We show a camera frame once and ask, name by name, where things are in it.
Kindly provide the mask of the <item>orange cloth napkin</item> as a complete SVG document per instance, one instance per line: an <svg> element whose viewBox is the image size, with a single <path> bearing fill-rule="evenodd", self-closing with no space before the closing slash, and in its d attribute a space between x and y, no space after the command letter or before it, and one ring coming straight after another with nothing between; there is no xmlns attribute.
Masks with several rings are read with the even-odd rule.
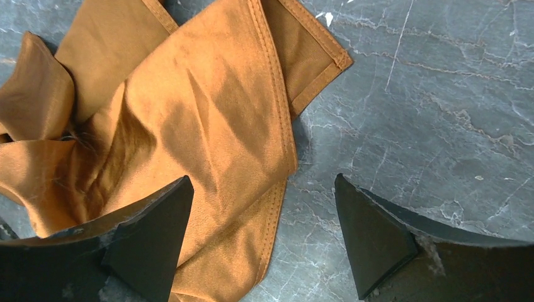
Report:
<svg viewBox="0 0 534 302"><path fill-rule="evenodd" d="M84 1L56 52L25 32L1 87L1 193L45 237L188 176L170 301L239 301L265 276L292 121L352 59L298 1Z"/></svg>

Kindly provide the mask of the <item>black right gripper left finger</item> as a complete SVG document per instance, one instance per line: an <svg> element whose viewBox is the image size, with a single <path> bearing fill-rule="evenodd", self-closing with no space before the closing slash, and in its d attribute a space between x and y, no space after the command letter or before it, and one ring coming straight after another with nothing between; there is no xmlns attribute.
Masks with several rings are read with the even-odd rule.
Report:
<svg viewBox="0 0 534 302"><path fill-rule="evenodd" d="M1 242L1 300L167 301L193 195L185 176L49 237Z"/></svg>

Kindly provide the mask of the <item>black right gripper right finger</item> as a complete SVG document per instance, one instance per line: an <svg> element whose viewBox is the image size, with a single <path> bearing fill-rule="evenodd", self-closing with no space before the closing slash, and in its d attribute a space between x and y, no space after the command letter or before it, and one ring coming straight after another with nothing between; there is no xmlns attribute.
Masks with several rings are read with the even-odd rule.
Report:
<svg viewBox="0 0 534 302"><path fill-rule="evenodd" d="M532 301L533 244L432 220L336 176L338 217L363 301Z"/></svg>

